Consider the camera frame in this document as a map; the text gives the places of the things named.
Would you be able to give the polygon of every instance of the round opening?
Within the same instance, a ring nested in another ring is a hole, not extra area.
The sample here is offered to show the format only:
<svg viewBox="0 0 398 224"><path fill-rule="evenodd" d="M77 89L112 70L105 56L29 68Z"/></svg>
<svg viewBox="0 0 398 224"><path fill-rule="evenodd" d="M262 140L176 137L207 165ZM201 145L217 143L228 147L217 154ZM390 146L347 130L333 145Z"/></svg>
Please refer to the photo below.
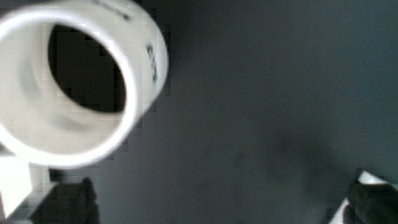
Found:
<svg viewBox="0 0 398 224"><path fill-rule="evenodd" d="M59 24L50 35L49 63L57 85L73 102L98 112L121 112L127 88L118 63L95 38Z"/></svg>

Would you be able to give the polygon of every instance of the dark background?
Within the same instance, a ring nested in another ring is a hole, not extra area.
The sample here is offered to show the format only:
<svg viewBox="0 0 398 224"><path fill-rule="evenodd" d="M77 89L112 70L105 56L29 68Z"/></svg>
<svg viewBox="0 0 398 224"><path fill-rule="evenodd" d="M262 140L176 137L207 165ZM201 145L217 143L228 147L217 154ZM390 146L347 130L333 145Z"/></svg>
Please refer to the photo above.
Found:
<svg viewBox="0 0 398 224"><path fill-rule="evenodd" d="M63 181L93 178L104 224L326 223L361 169L398 182L398 2L141 4L169 82L118 152Z"/></svg>

